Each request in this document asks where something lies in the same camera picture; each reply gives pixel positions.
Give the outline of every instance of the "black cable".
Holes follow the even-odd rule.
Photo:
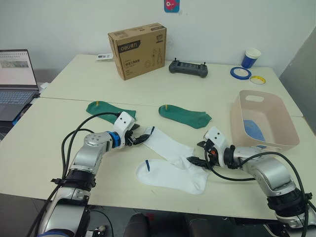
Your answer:
[[[205,156],[205,161],[206,161],[206,165],[208,167],[209,170],[211,170],[214,174],[216,174],[218,177],[222,178],[222,179],[226,179],[226,180],[229,180],[229,181],[252,181],[252,180],[255,180],[254,178],[247,178],[247,179],[234,179],[234,178],[229,178],[229,177],[225,177],[219,173],[217,173],[213,167],[210,165],[208,159],[207,159],[207,151],[204,150],[204,156]]]
[[[305,216],[304,216],[304,225],[303,225],[303,231],[301,237],[305,237],[307,233],[307,227],[308,227],[308,218],[309,218],[309,213],[308,213],[308,204],[306,203],[305,205]]]
[[[71,140],[69,142],[69,146],[68,146],[68,152],[67,152],[67,159],[66,159],[66,165],[65,165],[65,170],[64,170],[64,173],[63,173],[63,177],[66,177],[66,174],[67,174],[67,170],[68,170],[68,166],[69,166],[69,160],[70,160],[70,153],[71,153],[71,147],[73,145],[73,142],[74,142],[74,139],[75,139],[75,136],[77,134],[77,132],[80,130],[80,128],[86,123],[88,122],[89,120],[95,118],[95,117],[98,117],[98,116],[101,116],[101,115],[115,115],[116,117],[119,117],[120,113],[111,113],[111,112],[103,112],[103,113],[99,113],[99,114],[96,114],[96,115],[92,115],[90,116],[89,118],[87,118],[85,121],[83,121],[77,128],[76,130],[74,131],[72,137],[71,137]]]
[[[40,220],[41,220],[41,218],[39,218],[38,223],[37,223],[37,225],[36,225],[36,227],[35,227],[34,237],[37,237],[37,236],[38,236],[39,229],[40,229]]]
[[[34,222],[32,223],[28,233],[26,234],[26,237],[30,237],[31,233],[35,227],[35,225],[38,223],[38,221],[40,221],[42,215],[44,214],[50,200],[52,199],[52,197],[54,196],[54,194],[57,192],[57,190],[60,188],[61,184],[58,184],[55,189],[51,192],[51,194],[49,195],[48,199],[45,201],[44,206],[41,208],[41,210],[39,211],[39,213],[37,214]]]
[[[302,226],[304,226],[303,221],[301,220],[301,218],[299,216],[297,216],[297,218],[300,220]]]
[[[295,176],[296,176],[296,179],[297,179],[297,182],[300,186],[300,190],[302,192],[302,198],[303,198],[303,201],[305,202],[305,217],[304,217],[304,225],[303,225],[303,231],[302,231],[302,235],[301,237],[305,237],[306,236],[306,233],[307,233],[307,227],[308,227],[308,219],[309,219],[309,207],[308,207],[308,204],[312,207],[313,210],[315,210],[315,206],[309,201],[307,200],[307,197],[305,195],[305,191],[304,191],[304,187],[303,187],[303,183],[302,183],[302,180],[301,180],[301,177],[299,175],[299,173],[297,172],[295,166],[292,164],[292,162],[284,155],[282,155],[281,153],[279,152],[262,152],[262,153],[258,153],[258,154],[255,154],[247,159],[245,159],[244,161],[242,161],[240,164],[239,164],[239,167],[242,167],[246,162],[248,162],[249,160],[251,159],[254,159],[254,158],[257,158],[257,157],[260,157],[260,156],[264,156],[264,155],[277,155],[279,157],[282,157],[289,165],[290,167],[292,168],[292,170],[294,171],[295,173]]]
[[[299,184],[299,186],[300,186],[300,190],[301,190],[301,192],[302,192],[302,194],[303,194],[303,200],[304,200],[305,202],[307,202],[306,196],[305,196],[304,187],[303,187],[303,183],[302,183],[302,180],[301,180],[301,178],[300,178],[300,175],[298,174],[298,172],[297,172],[295,166],[292,164],[292,162],[291,162],[286,156],[282,155],[281,153],[279,153],[279,152],[262,152],[262,153],[258,153],[258,154],[255,154],[255,155],[253,155],[253,156],[251,156],[251,157],[245,159],[244,161],[242,161],[242,162],[239,164],[239,167],[242,167],[246,162],[248,162],[248,161],[251,160],[251,159],[254,159],[254,158],[257,158],[257,157],[260,157],[260,156],[264,156],[264,155],[277,155],[277,156],[279,156],[279,157],[282,157],[282,158],[290,165],[290,167],[293,169],[293,171],[294,171],[294,173],[295,173],[295,176],[296,176],[296,178],[297,178],[298,184]]]
[[[86,129],[86,128],[81,128],[78,131],[88,131],[90,133],[94,133],[93,131]],[[61,144],[61,159],[63,162],[63,174],[62,174],[62,179],[65,179],[66,175],[64,176],[64,174],[67,174],[68,168],[66,170],[66,161],[65,161],[65,143],[67,141],[67,139],[74,133],[75,131],[72,131],[71,133],[69,133],[63,140],[62,144]]]
[[[108,219],[108,221],[110,223],[110,226],[111,226],[112,237],[114,237],[113,225],[112,225],[112,222],[110,221],[109,217],[102,211],[91,210],[91,212],[99,212],[99,213],[101,213],[102,215],[104,215]]]
[[[311,206],[311,208],[314,210],[314,212],[316,212],[316,207],[312,204],[312,202],[309,200],[307,202]]]

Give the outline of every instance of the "white sock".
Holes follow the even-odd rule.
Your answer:
[[[183,190],[190,194],[202,194],[208,177],[202,168],[192,165],[188,169],[179,169],[161,159],[148,160],[136,170],[137,179],[147,185]]]
[[[150,134],[151,131],[152,127],[149,127],[145,133]],[[156,127],[143,144],[180,169],[192,165],[187,158],[193,156],[194,149],[173,140]]]
[[[136,177],[141,183],[195,195],[204,192],[209,173],[187,160],[193,156],[193,148],[174,141],[156,127],[144,144],[167,161],[150,159],[141,163],[136,170]]]

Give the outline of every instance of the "laptop keyboard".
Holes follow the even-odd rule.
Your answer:
[[[23,105],[32,94],[28,91],[0,91],[0,104]]]

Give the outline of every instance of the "plastic basket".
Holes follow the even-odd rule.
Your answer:
[[[300,143],[283,101],[270,93],[242,90],[231,109],[231,127],[236,146],[284,152]]]

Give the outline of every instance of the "laptop screen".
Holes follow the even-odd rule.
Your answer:
[[[0,50],[0,87],[38,88],[27,50]]]

